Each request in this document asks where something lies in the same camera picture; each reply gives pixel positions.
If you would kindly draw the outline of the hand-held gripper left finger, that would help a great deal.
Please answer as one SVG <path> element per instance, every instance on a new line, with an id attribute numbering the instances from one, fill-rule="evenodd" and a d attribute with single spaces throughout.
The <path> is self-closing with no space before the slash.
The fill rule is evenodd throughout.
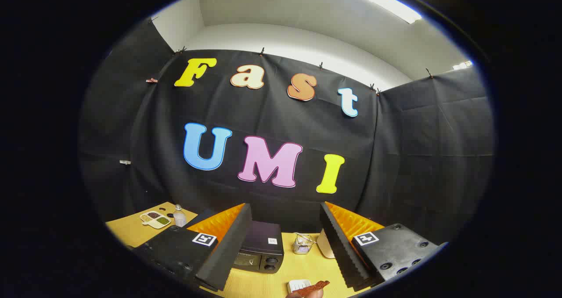
<path id="1" fill-rule="evenodd" d="M 222 291 L 251 220 L 251 206 L 239 204 L 195 224 L 171 226 L 132 252 L 186 286 Z"/>

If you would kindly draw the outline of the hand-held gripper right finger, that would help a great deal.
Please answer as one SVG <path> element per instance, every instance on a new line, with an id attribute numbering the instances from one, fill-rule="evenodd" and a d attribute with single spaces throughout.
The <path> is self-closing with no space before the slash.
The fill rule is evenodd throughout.
<path id="1" fill-rule="evenodd" d="M 320 221 L 344 282 L 354 291 L 393 282 L 447 245 L 401 223 L 382 226 L 327 201 L 321 202 Z"/>

